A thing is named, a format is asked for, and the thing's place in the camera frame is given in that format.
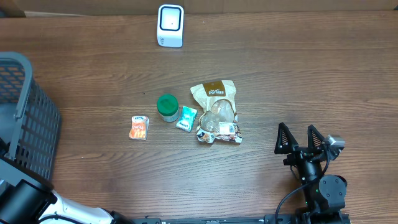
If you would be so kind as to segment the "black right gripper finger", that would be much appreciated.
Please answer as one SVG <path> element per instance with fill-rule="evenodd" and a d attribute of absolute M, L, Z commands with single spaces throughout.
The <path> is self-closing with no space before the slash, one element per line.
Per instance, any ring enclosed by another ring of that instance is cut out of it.
<path fill-rule="evenodd" d="M 274 154 L 290 154 L 297 150 L 298 142 L 285 123 L 279 123 Z"/>
<path fill-rule="evenodd" d="M 310 152 L 318 152 L 323 150 L 323 141 L 325 137 L 314 127 L 309 125 L 307 129 L 307 142 Z"/>

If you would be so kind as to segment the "brown snack bag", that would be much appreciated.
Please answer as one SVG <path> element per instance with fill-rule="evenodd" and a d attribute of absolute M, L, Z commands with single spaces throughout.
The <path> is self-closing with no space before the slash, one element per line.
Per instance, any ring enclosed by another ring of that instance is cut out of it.
<path fill-rule="evenodd" d="M 203 108 L 196 130 L 197 139 L 209 144 L 215 140 L 242 143 L 236 112 L 236 87 L 231 80 L 202 83 L 190 88 Z"/>

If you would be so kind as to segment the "teal candy packet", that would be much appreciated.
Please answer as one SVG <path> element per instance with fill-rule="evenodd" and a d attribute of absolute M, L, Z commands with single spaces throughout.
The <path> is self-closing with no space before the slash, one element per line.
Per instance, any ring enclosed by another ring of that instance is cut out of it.
<path fill-rule="evenodd" d="M 181 117 L 177 121 L 175 127 L 190 132 L 193 128 L 194 121 L 197 117 L 198 111 L 187 106 L 182 107 Z"/>

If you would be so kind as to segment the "green lid jar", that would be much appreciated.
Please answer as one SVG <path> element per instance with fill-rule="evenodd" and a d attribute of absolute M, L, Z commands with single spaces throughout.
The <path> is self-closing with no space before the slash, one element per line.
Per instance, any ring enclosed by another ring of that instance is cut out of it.
<path fill-rule="evenodd" d="M 173 95 L 166 94 L 157 100 L 157 110 L 166 122 L 174 122 L 179 117 L 179 104 Z"/>

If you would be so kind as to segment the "orange tissue packet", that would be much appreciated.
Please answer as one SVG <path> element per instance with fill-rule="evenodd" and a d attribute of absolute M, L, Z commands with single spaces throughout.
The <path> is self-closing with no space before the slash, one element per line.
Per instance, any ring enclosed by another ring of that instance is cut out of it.
<path fill-rule="evenodd" d="M 150 119 L 147 116 L 133 116 L 131 118 L 131 130 L 129 138 L 135 140 L 146 140 Z"/>

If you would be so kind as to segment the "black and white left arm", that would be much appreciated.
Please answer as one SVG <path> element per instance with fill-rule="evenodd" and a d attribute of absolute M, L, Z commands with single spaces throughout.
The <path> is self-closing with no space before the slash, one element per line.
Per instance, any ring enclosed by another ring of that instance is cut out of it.
<path fill-rule="evenodd" d="M 39 174 L 1 158 L 1 223 L 132 223 L 115 211 L 91 208 L 61 197 Z"/>

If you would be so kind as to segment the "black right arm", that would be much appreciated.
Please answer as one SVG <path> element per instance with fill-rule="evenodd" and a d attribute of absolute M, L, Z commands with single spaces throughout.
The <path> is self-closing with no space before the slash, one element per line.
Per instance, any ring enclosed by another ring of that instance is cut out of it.
<path fill-rule="evenodd" d="M 274 223 L 349 223 L 345 208 L 348 183 L 340 175 L 327 175 L 331 161 L 345 148 L 339 135 L 324 137 L 313 125 L 307 128 L 307 146 L 299 146 L 285 123 L 279 123 L 274 153 L 286 155 L 285 166 L 291 169 L 301 186 L 287 194 L 278 204 Z M 303 192 L 305 206 L 292 215 L 282 216 L 283 204 L 299 191 Z"/>

